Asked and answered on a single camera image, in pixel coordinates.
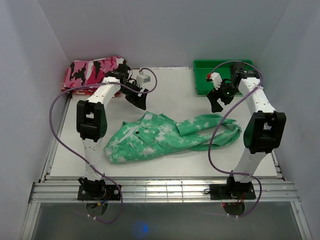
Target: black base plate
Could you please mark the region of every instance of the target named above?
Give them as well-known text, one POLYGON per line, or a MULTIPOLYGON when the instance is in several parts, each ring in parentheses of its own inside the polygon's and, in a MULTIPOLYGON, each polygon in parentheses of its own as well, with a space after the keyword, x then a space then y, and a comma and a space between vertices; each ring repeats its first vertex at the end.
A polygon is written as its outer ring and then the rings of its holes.
MULTIPOLYGON (((119 201, 121 199, 118 188, 115 185, 105 185, 105 189, 106 189, 107 196, 109 198, 108 201, 119 201)), ((99 201, 99 200, 102 201, 103 200, 103 199, 97 199, 92 197, 90 193, 84 191, 83 185, 80 185, 79 187, 77 199, 79 201, 99 201)))
POLYGON ((233 196, 231 196, 231 193, 227 191, 226 184, 210 184, 209 188, 211 200, 234 200, 235 198, 242 196, 243 193, 245 200, 256 199, 256 194, 253 186, 251 186, 248 192, 235 192, 233 193, 233 196))

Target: garment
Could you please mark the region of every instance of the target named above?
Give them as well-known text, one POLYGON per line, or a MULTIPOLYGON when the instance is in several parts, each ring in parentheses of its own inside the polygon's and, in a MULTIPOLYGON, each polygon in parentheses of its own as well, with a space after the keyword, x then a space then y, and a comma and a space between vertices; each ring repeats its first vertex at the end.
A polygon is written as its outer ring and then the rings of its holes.
MULTIPOLYGON (((163 114, 146 112, 138 121, 124 122, 104 151, 113 164, 150 160, 186 149, 205 151, 209 145, 203 143, 211 134, 203 136, 197 132, 216 127, 221 119, 219 114, 204 114, 175 122, 163 114)), ((233 119, 225 119, 222 126, 224 130, 215 136, 213 149, 233 143, 242 131, 233 119)))
MULTIPOLYGON (((70 88, 101 83, 105 74, 116 69, 126 70, 127 61, 120 56, 112 56, 92 61, 73 61, 66 70, 62 91, 70 88)), ((97 87, 74 91, 73 94, 92 95, 97 87)))

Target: green plastic tray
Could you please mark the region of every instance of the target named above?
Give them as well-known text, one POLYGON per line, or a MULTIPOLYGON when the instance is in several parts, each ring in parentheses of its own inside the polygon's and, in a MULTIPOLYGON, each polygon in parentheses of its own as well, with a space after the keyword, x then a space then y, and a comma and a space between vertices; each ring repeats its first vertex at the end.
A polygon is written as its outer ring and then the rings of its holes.
MULTIPOLYGON (((207 60, 194 60, 193 68, 194 68, 194 76, 195 76, 195 89, 197 94, 199 95, 207 95, 213 88, 212 82, 207 82, 207 75, 211 73, 211 71, 219 64, 222 64, 226 61, 231 61, 232 59, 207 59, 207 60)), ((248 64, 253 65, 251 60, 240 59, 248 64)), ((225 65, 219 67, 216 72, 221 75, 222 79, 230 79, 230 65, 232 63, 226 63, 225 65)), ((251 67, 246 66, 247 70, 252 70, 251 67)))

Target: gray wall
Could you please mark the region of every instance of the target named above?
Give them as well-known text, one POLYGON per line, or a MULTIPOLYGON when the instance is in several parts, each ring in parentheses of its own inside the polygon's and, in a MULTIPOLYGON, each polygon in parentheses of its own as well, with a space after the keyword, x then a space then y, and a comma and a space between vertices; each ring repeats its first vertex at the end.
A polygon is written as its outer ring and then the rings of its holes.
POLYGON ((20 237, 52 141, 49 106, 68 65, 37 0, 0 1, 0 239, 20 237))
POLYGON ((313 239, 320 239, 320 2, 292 0, 258 61, 265 92, 287 124, 276 151, 294 180, 313 239))
POLYGON ((69 60, 257 60, 290 0, 39 0, 69 60))

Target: folded cloth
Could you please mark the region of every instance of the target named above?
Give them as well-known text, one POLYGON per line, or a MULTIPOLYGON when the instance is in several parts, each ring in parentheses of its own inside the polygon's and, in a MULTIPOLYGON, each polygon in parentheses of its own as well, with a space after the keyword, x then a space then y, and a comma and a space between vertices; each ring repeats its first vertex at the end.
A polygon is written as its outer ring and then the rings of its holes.
MULTIPOLYGON (((138 121, 124 122, 104 151, 113 164, 150 160, 186 149, 207 151, 209 145, 203 143, 212 135, 197 132, 216 127, 221 119, 219 114, 204 114, 175 122, 163 114, 146 112, 138 121)), ((215 135, 213 149, 233 143, 242 131, 233 119, 226 118, 222 125, 225 130, 215 135)))
MULTIPOLYGON (((126 69, 127 61, 120 56, 111 56, 92 61, 73 61, 66 70, 62 91, 70 88, 101 83, 109 71, 126 69)), ((74 91, 73 94, 92 95, 97 87, 74 91)))

